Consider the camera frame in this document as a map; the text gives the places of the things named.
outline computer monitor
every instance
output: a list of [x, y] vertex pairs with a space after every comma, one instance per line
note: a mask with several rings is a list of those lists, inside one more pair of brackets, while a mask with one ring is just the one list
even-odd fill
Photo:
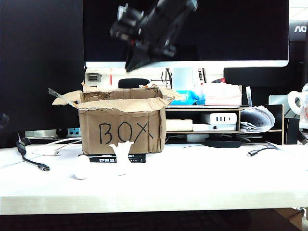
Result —
[[[270, 95], [301, 91], [305, 80], [306, 25], [308, 21], [290, 21], [289, 63], [285, 67], [225, 68], [227, 83], [251, 86], [253, 104], [268, 104]], [[247, 104], [243, 92], [243, 104]]]
[[[146, 11], [153, 2], [84, 0], [87, 67], [124, 67], [127, 45], [110, 37], [118, 6]], [[148, 67], [285, 66], [288, 20], [289, 0], [199, 0], [174, 44], [176, 55]]]
[[78, 128], [78, 111], [52, 106], [47, 88], [82, 89], [82, 0], [2, 0], [0, 9], [0, 114], [9, 117], [0, 133]]

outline white desk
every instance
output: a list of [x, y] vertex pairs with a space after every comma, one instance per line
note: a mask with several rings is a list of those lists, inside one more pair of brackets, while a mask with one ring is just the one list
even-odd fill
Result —
[[[260, 146], [218, 149], [194, 144], [166, 145], [131, 164], [91, 163], [91, 175], [74, 178], [76, 145], [60, 156], [39, 156], [43, 172], [22, 162], [0, 168], [0, 214], [102, 213], [214, 210], [308, 206], [308, 146], [284, 145], [254, 157]], [[30, 153], [35, 146], [27, 146]], [[0, 166], [22, 161], [16, 149], [0, 150]]]

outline black chair backrest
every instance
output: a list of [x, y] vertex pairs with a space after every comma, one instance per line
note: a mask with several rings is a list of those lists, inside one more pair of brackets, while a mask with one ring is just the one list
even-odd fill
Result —
[[139, 88], [139, 85], [147, 85], [150, 81], [144, 78], [123, 78], [119, 80], [119, 88]]

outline stack of papers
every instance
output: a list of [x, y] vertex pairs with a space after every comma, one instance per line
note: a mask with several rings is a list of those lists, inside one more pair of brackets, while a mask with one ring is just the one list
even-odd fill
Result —
[[274, 124], [274, 115], [263, 106], [250, 107], [241, 111], [241, 131], [244, 133], [266, 132]]

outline usb cable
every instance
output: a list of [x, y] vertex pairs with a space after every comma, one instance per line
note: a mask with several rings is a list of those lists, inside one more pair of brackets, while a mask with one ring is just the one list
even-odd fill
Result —
[[252, 151], [248, 152], [247, 156], [254, 156], [258, 152], [261, 152], [261, 151], [266, 150], [266, 149], [277, 149], [277, 147], [275, 147], [274, 145], [270, 144], [270, 146], [267, 146], [265, 148], [261, 148], [261, 149], [258, 149], [258, 150], [252, 150]]
[[50, 170], [49, 166], [47, 166], [46, 164], [37, 163], [37, 162], [34, 162], [34, 161], [32, 161], [32, 160], [29, 160], [29, 159], [27, 159], [27, 158], [25, 157], [25, 155], [26, 155], [26, 145], [25, 145], [24, 142], [22, 142], [22, 141], [20, 140], [20, 137], [19, 137], [19, 140], [16, 142], [16, 146], [17, 146], [18, 152], [21, 154], [22, 158], [23, 158], [25, 161], [27, 161], [27, 162], [29, 162], [29, 163], [31, 163], [31, 164], [33, 164], [33, 165], [38, 166], [38, 168], [39, 168], [40, 170], [43, 170], [43, 171], [49, 171], [49, 170]]

